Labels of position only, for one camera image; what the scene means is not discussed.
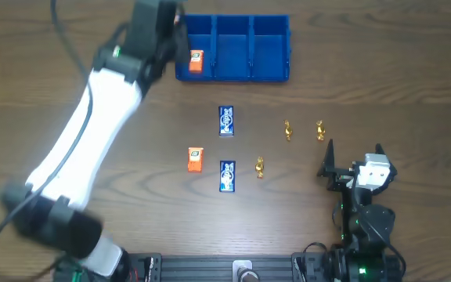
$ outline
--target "wood grain surface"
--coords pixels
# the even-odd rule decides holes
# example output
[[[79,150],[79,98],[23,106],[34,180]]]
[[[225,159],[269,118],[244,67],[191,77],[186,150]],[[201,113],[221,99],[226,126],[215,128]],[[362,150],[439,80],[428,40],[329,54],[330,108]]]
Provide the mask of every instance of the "wood grain surface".
[[[86,64],[132,5],[59,1]],[[451,1],[189,0],[186,8],[289,14],[291,78],[186,84],[168,65],[96,178],[89,207],[116,242],[164,255],[288,255],[315,240],[338,242],[330,216],[338,194],[315,176],[327,145],[316,141],[323,119],[339,166],[381,143],[397,167],[397,181],[375,201],[396,212],[391,242],[408,263],[404,280],[451,280]],[[46,156],[83,87],[53,33],[48,1],[0,0],[0,189]],[[235,107],[232,139],[217,135],[222,104]],[[186,172],[189,146],[204,147],[200,175]],[[237,163],[234,194],[218,192],[223,159]],[[7,273],[36,271],[54,255],[13,228],[0,239]]]

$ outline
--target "blue tray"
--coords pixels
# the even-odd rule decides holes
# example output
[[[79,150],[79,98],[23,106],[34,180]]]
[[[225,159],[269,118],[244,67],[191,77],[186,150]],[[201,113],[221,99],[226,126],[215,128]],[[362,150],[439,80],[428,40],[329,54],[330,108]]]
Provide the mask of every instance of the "blue tray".
[[[192,50],[204,51],[202,74],[175,65],[180,81],[287,81],[290,17],[287,15],[186,15]]]

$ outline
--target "brown tabletop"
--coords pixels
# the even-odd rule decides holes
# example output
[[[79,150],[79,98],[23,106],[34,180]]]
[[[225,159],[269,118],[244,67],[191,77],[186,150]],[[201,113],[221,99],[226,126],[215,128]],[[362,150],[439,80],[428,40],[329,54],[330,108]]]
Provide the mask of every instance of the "brown tabletop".
[[[87,65],[133,1],[60,0],[59,13]],[[283,13],[292,30],[286,84],[187,84],[173,65],[115,139],[89,208],[130,252],[284,254],[337,243],[339,195],[316,178],[327,140],[347,168],[381,143],[397,179],[376,203],[396,212],[391,242],[407,281],[451,280],[451,2],[189,0],[189,13]],[[45,0],[0,0],[0,189],[26,179],[78,104],[81,76],[53,33]],[[218,106],[235,107],[236,135],[218,137]],[[288,143],[283,119],[294,134]],[[326,141],[316,141],[324,120]],[[200,175],[187,148],[204,148]],[[256,178],[258,156],[265,178]],[[236,192],[219,193],[219,161],[236,161]],[[0,206],[0,221],[5,213]],[[15,275],[54,251],[0,239]]]

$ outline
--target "blue wrapper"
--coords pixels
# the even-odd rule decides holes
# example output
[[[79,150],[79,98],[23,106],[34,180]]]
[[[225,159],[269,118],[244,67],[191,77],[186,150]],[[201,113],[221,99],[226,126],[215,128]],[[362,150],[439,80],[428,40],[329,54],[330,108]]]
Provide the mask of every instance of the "blue wrapper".
[[[236,162],[220,161],[220,192],[234,192]]]
[[[220,106],[218,108],[220,129],[218,135],[222,137],[234,136],[233,106]]]

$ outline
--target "orange tic tac box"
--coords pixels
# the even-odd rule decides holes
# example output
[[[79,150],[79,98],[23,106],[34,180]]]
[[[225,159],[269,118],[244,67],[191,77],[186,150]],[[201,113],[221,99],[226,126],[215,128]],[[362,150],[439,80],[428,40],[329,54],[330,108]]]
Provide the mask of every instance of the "orange tic tac box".
[[[203,168],[203,148],[189,148],[188,172],[201,172]]]
[[[191,50],[190,73],[201,74],[203,72],[203,54],[203,50]]]

